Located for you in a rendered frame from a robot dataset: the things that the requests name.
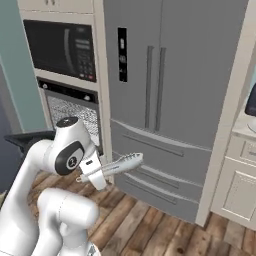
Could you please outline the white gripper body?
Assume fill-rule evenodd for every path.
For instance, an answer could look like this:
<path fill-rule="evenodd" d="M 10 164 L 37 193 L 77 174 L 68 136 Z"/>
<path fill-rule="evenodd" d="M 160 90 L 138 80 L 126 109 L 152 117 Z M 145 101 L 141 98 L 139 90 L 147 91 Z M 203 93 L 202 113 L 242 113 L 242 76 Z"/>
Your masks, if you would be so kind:
<path fill-rule="evenodd" d="M 104 178 L 103 172 L 99 167 L 91 167 L 91 173 L 88 178 L 92 185 L 98 190 L 103 190 L 106 186 L 106 180 Z"/>

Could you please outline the silver tongs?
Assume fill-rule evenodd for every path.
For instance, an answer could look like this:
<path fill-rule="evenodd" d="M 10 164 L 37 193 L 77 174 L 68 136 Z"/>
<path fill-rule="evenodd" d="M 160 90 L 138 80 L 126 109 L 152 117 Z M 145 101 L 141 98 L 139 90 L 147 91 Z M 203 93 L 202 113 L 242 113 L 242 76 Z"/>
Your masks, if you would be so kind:
<path fill-rule="evenodd" d="M 88 182 L 89 176 L 95 174 L 97 171 L 101 170 L 103 172 L 103 177 L 108 177 L 114 174 L 127 172 L 138 168 L 143 162 L 142 153 L 130 153 L 128 155 L 121 156 L 117 161 L 103 165 L 90 171 L 88 174 L 81 174 L 76 181 L 77 182 Z"/>

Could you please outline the grey fridge drawer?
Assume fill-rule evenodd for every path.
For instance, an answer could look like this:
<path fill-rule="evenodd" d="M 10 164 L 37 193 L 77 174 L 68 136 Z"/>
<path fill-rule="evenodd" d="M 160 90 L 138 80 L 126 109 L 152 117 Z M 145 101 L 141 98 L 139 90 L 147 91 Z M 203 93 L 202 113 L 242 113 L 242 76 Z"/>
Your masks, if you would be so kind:
<path fill-rule="evenodd" d="M 122 134 L 130 135 L 147 142 L 169 149 L 184 152 L 184 157 L 159 150 L 140 142 L 125 138 Z M 172 175 L 203 185 L 208 170 L 211 152 L 188 144 L 176 142 L 145 130 L 135 128 L 118 121 L 111 121 L 112 149 L 120 155 L 141 152 L 147 167 L 162 173 Z"/>
<path fill-rule="evenodd" d="M 130 178 L 133 181 L 137 181 L 139 184 L 146 185 L 149 188 L 152 188 L 158 192 L 163 193 L 164 195 L 169 195 L 177 199 L 177 204 L 173 205 L 161 198 L 158 198 L 146 191 L 143 191 L 139 188 L 136 188 L 125 182 L 125 178 Z M 141 200 L 156 209 L 169 214 L 171 216 L 177 217 L 184 221 L 195 223 L 196 216 L 198 212 L 199 203 L 191 199 L 175 195 L 171 192 L 167 192 L 163 189 L 157 189 L 154 185 L 142 181 L 130 174 L 121 174 L 115 176 L 115 185 L 127 195 L 130 195 L 138 200 Z"/>

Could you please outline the grey fridge door with dispenser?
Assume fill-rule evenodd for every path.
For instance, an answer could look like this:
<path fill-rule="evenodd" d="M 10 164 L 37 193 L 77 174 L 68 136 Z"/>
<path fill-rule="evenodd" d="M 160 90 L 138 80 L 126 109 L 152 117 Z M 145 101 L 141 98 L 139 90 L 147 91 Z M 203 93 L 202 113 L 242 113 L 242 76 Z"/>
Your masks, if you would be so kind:
<path fill-rule="evenodd" d="M 162 0 L 103 0 L 111 118 L 145 128 L 147 47 L 159 46 Z"/>

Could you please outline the grey french door fridge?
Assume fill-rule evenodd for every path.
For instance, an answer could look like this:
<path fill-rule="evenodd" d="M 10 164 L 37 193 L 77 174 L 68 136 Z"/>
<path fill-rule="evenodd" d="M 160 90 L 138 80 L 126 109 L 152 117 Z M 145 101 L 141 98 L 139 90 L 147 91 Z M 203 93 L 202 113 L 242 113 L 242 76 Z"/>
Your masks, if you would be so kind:
<path fill-rule="evenodd" d="M 125 193 L 195 220 L 249 0 L 103 0 L 115 156 Z"/>

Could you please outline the cream tall cabinet housing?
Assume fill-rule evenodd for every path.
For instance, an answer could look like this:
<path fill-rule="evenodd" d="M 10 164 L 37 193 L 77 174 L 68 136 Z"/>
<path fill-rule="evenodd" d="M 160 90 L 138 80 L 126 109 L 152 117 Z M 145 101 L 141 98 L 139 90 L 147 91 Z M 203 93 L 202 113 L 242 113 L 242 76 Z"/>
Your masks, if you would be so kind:
<path fill-rule="evenodd" d="M 94 58 L 96 67 L 96 82 L 82 80 L 76 77 L 62 75 L 34 67 L 36 80 L 38 77 L 68 84 L 81 89 L 89 89 L 98 93 L 100 125 L 102 134 L 103 154 L 99 154 L 100 161 L 106 164 L 112 160 L 111 132 L 110 132 L 110 104 L 108 88 L 108 71 L 106 42 L 104 30 L 103 0 L 93 0 L 92 13 L 66 13 L 55 11 L 27 11 L 19 8 L 22 23 L 24 20 L 49 21 L 60 23 L 84 24 L 92 26 Z M 47 126 L 51 126 L 49 112 L 44 93 L 38 87 Z"/>

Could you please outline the black built-in microwave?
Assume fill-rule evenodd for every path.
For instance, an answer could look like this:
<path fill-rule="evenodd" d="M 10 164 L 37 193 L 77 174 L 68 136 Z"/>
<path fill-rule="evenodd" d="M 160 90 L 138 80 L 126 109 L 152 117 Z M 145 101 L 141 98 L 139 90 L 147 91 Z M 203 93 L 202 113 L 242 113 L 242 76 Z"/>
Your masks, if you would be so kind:
<path fill-rule="evenodd" d="M 96 82 L 92 26 L 23 21 L 34 67 Z"/>

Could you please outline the plain grey fridge door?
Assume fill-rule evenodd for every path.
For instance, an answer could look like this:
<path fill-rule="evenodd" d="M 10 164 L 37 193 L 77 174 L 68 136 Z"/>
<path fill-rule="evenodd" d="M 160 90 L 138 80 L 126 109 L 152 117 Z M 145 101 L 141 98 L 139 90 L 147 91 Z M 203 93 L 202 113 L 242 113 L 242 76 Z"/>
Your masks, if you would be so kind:
<path fill-rule="evenodd" d="M 160 134 L 213 147 L 248 0 L 163 0 Z"/>

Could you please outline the cream cabinet door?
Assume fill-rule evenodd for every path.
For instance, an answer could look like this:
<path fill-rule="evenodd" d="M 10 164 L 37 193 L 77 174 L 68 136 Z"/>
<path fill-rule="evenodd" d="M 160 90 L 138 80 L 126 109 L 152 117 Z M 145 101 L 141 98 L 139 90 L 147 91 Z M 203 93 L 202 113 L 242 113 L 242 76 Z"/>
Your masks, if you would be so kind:
<path fill-rule="evenodd" d="M 226 157 L 211 211 L 256 231 L 256 166 Z"/>

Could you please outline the cream cabinet drawer front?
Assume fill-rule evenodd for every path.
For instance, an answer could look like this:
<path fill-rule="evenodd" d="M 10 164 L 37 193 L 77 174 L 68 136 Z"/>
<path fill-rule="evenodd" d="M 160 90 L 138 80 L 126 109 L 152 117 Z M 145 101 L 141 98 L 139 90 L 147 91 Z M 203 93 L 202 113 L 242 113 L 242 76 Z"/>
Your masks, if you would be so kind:
<path fill-rule="evenodd" d="M 256 164 L 256 141 L 232 136 L 226 156 L 234 160 Z"/>

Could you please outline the cream side panel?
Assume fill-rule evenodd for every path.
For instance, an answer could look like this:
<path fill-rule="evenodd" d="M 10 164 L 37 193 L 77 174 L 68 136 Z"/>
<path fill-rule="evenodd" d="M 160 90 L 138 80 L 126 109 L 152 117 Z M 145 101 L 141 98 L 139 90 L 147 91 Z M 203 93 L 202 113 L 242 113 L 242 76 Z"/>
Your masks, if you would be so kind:
<path fill-rule="evenodd" d="M 246 79 L 254 69 L 253 54 L 256 52 L 256 0 L 248 0 L 243 26 L 231 69 L 222 113 L 218 124 L 214 147 L 210 158 L 205 184 L 195 223 L 204 226 L 211 211 L 221 166 L 228 146 L 230 133 L 239 110 L 240 98 L 246 87 Z"/>

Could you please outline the dark countertop appliance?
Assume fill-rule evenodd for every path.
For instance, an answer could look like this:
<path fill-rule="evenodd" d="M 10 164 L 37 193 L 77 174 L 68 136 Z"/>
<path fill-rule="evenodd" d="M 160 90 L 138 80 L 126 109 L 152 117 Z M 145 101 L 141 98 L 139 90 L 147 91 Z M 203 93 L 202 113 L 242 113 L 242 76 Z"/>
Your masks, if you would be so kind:
<path fill-rule="evenodd" d="M 256 91 L 252 91 L 247 100 L 245 114 L 250 116 L 248 127 L 256 133 Z"/>

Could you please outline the cream cupboard door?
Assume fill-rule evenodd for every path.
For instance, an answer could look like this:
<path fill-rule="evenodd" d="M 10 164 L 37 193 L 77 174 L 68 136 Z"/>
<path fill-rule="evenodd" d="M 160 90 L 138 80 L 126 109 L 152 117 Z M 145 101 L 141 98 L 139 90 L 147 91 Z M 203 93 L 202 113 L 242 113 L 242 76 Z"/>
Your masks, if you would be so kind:
<path fill-rule="evenodd" d="M 92 13 L 93 0 L 17 0 L 21 10 Z"/>

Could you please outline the black and silver wall oven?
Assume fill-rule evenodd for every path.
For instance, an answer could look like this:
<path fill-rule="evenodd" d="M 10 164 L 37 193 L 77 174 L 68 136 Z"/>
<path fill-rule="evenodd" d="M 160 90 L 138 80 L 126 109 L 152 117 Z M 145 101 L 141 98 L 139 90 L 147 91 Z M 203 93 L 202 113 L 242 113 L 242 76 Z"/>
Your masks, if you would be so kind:
<path fill-rule="evenodd" d="M 83 121 L 100 155 L 103 154 L 98 93 L 68 84 L 37 78 L 44 93 L 51 126 L 65 117 L 76 116 Z"/>

